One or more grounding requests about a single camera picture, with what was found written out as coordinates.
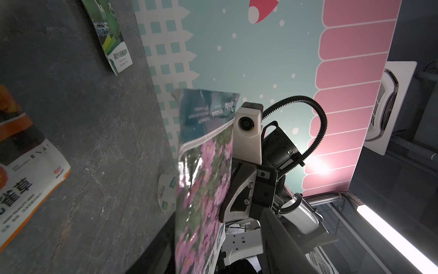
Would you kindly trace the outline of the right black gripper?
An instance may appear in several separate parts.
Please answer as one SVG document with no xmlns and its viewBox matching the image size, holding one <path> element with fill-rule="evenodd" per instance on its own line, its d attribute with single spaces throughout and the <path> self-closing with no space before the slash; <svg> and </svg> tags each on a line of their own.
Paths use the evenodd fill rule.
<svg viewBox="0 0 438 274">
<path fill-rule="evenodd" d="M 304 166 L 302 154 L 276 121 L 267 125 L 274 130 L 262 137 L 262 163 L 232 159 L 230 188 L 221 205 L 219 221 L 252 218 L 259 220 L 263 209 L 279 206 L 286 168 L 290 164 Z"/>
</svg>

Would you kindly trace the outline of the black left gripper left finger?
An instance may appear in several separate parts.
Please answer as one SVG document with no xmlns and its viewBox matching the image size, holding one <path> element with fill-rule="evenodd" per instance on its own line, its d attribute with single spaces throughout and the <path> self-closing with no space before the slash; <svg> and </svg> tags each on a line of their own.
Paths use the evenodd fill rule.
<svg viewBox="0 0 438 274">
<path fill-rule="evenodd" d="M 175 213 L 126 274 L 175 274 Z"/>
</svg>

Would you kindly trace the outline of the orange black seed packet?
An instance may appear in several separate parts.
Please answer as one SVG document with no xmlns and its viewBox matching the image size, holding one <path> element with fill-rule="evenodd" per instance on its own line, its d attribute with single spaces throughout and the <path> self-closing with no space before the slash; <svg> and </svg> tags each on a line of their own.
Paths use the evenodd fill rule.
<svg viewBox="0 0 438 274">
<path fill-rule="evenodd" d="M 1 85 L 1 249 L 69 176 L 61 152 Z"/>
</svg>

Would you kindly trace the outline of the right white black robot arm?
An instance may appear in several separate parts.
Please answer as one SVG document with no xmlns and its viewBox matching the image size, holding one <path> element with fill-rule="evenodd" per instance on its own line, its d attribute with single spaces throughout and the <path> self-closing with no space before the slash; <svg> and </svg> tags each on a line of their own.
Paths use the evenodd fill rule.
<svg viewBox="0 0 438 274">
<path fill-rule="evenodd" d="M 298 149 L 277 121 L 262 124 L 268 116 L 295 103 L 310 106 L 319 118 L 317 135 L 305 151 Z M 319 228 L 321 216 L 302 191 L 286 184 L 286 177 L 297 167 L 304 167 L 322 143 L 328 129 L 322 106 L 304 95 L 287 97 L 268 108 L 245 102 L 237 110 L 234 127 L 231 185 L 221 206 L 220 222 L 260 220 L 263 210 L 269 210 L 291 222 L 301 234 Z"/>
</svg>

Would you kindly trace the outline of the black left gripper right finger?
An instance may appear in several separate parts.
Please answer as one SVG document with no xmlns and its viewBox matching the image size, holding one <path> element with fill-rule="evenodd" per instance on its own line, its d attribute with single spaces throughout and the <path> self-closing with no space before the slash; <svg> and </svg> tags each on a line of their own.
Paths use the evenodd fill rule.
<svg viewBox="0 0 438 274">
<path fill-rule="evenodd" d="M 297 243 L 270 209 L 263 209 L 260 223 L 263 247 L 261 270 L 264 274 L 316 273 Z"/>
</svg>

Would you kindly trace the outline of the purple flower seed packet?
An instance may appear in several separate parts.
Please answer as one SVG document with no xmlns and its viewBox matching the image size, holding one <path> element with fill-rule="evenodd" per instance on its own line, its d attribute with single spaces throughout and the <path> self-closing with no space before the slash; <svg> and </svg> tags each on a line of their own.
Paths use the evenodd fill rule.
<svg viewBox="0 0 438 274">
<path fill-rule="evenodd" d="M 225 237 L 219 214 L 230 187 L 233 123 L 240 96 L 183 88 L 173 95 L 180 121 L 176 273 L 212 274 Z"/>
</svg>

